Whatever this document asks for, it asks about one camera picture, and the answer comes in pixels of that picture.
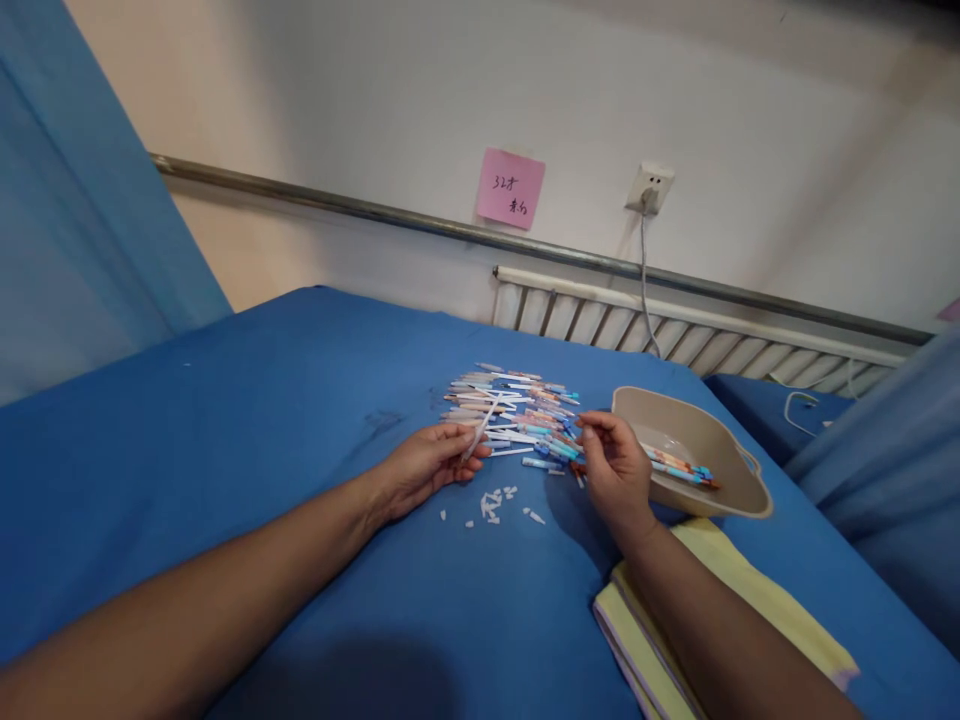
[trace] blue mattress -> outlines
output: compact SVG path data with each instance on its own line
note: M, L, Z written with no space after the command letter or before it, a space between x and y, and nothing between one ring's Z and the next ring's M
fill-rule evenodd
M0 662L378 462L475 361L542 373L588 407L638 385L727 423L776 511L725 530L850 650L850 696L870 717L955 716L958 663L689 370L328 288L0 410ZM508 484L501 525L467 529ZM575 483L491 461L381 532L212 714L636 717L590 612L616 559Z
M793 388L737 375L711 375L704 382L777 465L786 465L813 440L783 417L784 404ZM814 435L823 432L824 422L835 422L856 402L815 390L803 392L820 402L794 398L790 402L790 419Z

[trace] blue curtain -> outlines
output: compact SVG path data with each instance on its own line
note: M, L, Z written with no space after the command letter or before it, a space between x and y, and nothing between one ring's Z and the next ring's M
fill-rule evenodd
M786 470L960 658L960 325L921 348Z
M0 404L230 313L66 8L0 0Z

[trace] metal handrail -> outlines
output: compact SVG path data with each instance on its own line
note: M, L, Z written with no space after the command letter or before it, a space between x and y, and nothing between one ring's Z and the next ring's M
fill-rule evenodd
M401 208L381 205L379 203L358 200L357 198L335 195L334 193L316 190L314 188L294 185L279 180L234 172L212 165L191 162L173 158L168 155L150 153L154 165L164 175L191 180L205 185L237 190L251 195L282 200L296 205L319 208L341 215L373 220L374 222L394 225L396 227L418 230L420 232L439 235L461 242L483 245L498 250L527 255L540 260L585 268L595 272L617 275L631 280L640 279L640 266L637 263L619 260L617 258L598 255L586 250L554 245L553 243L534 240L532 238L508 235L507 233L489 230L487 228L467 225L411 212ZM830 310L827 308L809 305L807 303L779 298L766 293L743 290L732 285L690 277L670 270L647 268L647 282L661 287L693 293L701 297L734 303L744 307L763 310L766 312L800 318L830 327L851 330L885 340L906 343L908 345L923 345L933 336L913 328L901 327L891 323L871 320L869 318L851 315L849 313Z

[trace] beige plastic basin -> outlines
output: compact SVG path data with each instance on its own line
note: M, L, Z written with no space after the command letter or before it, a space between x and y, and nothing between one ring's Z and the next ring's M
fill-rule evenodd
M691 465L706 466L721 485L719 490L703 490L654 471L651 500L703 517L765 518L773 512L760 464L713 415L689 403L634 387L617 388L613 413L630 423L640 442Z

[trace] white radiator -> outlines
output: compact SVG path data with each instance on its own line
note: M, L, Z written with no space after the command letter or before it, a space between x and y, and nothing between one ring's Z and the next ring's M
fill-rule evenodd
M640 297L500 266L493 324L621 352L652 352ZM657 300L647 310L665 360L700 376L730 373L860 396L909 354L873 349Z

